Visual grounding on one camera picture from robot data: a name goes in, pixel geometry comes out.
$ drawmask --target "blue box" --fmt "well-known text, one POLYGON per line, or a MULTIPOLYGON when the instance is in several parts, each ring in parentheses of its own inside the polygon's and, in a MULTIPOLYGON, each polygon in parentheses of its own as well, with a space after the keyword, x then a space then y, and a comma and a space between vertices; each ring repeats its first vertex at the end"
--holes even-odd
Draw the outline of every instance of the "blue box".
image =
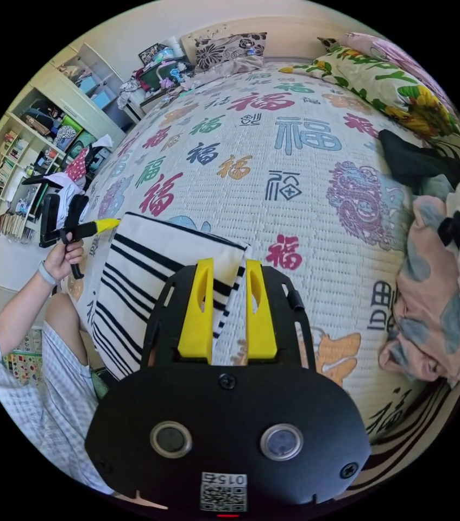
POLYGON ((96 86, 96 82, 92 78, 92 76, 88 76, 85 78, 81 84, 79 85, 79 89, 83 92, 91 91, 96 86))
POLYGON ((100 109, 104 109, 110 103, 110 98, 109 98, 109 95, 105 91, 101 91, 92 101, 100 109))

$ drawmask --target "wooden headboard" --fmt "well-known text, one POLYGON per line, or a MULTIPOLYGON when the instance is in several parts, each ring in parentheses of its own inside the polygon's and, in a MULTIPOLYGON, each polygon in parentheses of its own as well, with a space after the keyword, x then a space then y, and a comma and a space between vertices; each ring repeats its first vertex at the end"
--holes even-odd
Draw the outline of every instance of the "wooden headboard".
POLYGON ((351 27, 311 18, 261 17, 231 20, 204 27, 181 37, 181 44, 192 63, 196 59, 196 38, 214 39, 240 33, 268 33, 264 57, 314 60, 326 53, 318 36, 337 38, 351 27))

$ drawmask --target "floral pillow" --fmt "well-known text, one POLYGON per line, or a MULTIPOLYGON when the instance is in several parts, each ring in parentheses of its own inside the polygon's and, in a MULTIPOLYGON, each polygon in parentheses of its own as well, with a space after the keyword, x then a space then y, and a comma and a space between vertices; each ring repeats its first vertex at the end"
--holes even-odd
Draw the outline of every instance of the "floral pillow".
POLYGON ((292 65, 280 72, 306 74, 348 88, 422 137, 459 133, 454 117, 417 78, 350 47, 336 47, 310 65, 292 65))
POLYGON ((436 97, 445 105, 449 112, 456 114, 456 109, 452 105, 452 102, 435 79, 393 42, 364 33, 345 33, 338 40, 334 40, 333 38, 319 38, 319 40, 328 53, 339 46, 350 47, 380 61, 387 61, 398 65, 398 67, 412 74, 434 92, 436 97))
POLYGON ((257 56, 264 54, 268 33, 233 34, 216 40, 207 38, 196 40, 196 67, 207 71, 213 65, 246 56, 249 48, 255 49, 257 56))
POLYGON ((337 47, 340 47, 340 44, 338 43, 338 40, 335 40, 334 38, 320 38, 320 43, 326 48, 326 52, 330 53, 332 50, 336 49, 337 47))

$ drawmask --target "hand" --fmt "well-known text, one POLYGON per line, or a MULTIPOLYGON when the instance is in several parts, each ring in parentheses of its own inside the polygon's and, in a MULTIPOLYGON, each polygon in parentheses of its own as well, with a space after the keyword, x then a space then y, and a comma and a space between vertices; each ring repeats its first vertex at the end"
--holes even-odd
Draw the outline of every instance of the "hand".
MULTIPOLYGON (((67 234, 67 240, 72 240, 72 234, 67 234)), ((45 269, 58 282, 63 280, 71 271, 72 264, 79 264, 83 258, 83 241, 70 243, 67 246, 59 241, 45 259, 45 269)))

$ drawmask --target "yellow floral pillowcase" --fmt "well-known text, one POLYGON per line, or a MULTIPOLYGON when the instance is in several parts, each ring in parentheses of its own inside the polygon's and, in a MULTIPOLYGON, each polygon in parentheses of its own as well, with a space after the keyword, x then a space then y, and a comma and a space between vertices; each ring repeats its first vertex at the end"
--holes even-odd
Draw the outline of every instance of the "yellow floral pillowcase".
POLYGON ((418 79, 392 63, 349 47, 337 47, 310 65, 284 67, 280 72, 308 75, 347 88, 424 137, 459 133, 454 117, 418 79))

